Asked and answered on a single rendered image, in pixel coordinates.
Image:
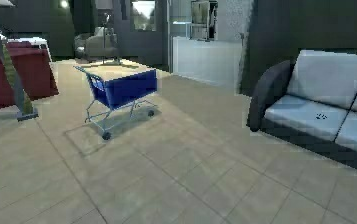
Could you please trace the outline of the blue shopping cart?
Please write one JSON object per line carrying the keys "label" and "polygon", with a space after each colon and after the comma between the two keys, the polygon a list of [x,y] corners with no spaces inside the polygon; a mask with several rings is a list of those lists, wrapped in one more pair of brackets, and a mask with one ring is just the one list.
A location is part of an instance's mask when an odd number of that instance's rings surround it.
{"label": "blue shopping cart", "polygon": [[[139,107],[142,103],[156,107],[156,104],[144,100],[144,97],[158,90],[158,79],[155,69],[110,80],[104,80],[99,75],[87,71],[82,66],[75,66],[75,69],[86,75],[90,91],[93,95],[93,100],[86,108],[87,117],[85,121],[92,122],[102,131],[101,137],[103,140],[111,138],[109,130],[113,126],[108,127],[106,119],[113,111],[130,107],[129,117],[132,117],[134,108]],[[95,102],[104,105],[107,111],[91,115],[89,109]]]}

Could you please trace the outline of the white counter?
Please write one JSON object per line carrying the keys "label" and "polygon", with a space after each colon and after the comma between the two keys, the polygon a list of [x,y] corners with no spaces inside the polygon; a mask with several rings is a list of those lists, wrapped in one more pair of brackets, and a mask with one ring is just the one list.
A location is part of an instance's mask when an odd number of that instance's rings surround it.
{"label": "white counter", "polygon": [[239,73],[240,42],[173,38],[173,73],[214,86],[234,89]]}

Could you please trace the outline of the thin black floor lamp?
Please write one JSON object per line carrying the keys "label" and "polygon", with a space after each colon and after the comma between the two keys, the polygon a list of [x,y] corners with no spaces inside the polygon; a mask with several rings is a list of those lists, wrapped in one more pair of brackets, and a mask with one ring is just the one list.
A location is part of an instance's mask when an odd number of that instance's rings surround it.
{"label": "thin black floor lamp", "polygon": [[111,15],[107,12],[104,13],[103,20],[103,59],[104,66],[119,66],[121,64],[119,58],[119,49],[117,43],[117,36],[114,29],[109,27]]}

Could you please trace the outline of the window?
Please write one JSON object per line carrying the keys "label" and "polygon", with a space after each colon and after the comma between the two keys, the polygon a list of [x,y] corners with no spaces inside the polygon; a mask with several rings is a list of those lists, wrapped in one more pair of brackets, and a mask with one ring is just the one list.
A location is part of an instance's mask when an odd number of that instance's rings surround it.
{"label": "window", "polygon": [[155,9],[155,0],[131,0],[131,16],[134,29],[154,32],[156,30]]}

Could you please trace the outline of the black sofa with grey cushions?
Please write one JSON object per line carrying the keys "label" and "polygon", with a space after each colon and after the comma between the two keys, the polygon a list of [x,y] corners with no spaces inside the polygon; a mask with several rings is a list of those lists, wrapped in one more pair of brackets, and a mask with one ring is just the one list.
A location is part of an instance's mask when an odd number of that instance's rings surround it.
{"label": "black sofa with grey cushions", "polygon": [[357,169],[357,54],[303,49],[271,66],[246,125]]}

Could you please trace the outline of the grey floor lamp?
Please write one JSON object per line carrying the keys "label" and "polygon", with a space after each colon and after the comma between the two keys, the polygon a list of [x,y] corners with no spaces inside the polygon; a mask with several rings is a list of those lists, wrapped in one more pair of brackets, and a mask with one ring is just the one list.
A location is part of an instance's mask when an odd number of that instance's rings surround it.
{"label": "grey floor lamp", "polygon": [[[14,7],[14,4],[10,0],[0,0],[0,8],[1,7]],[[32,105],[30,97],[24,90],[20,75],[7,49],[7,41],[1,38],[1,32],[0,60],[5,70],[7,82],[14,92],[15,105],[19,109],[16,115],[17,120],[24,121],[36,118],[38,116],[38,110]]]}

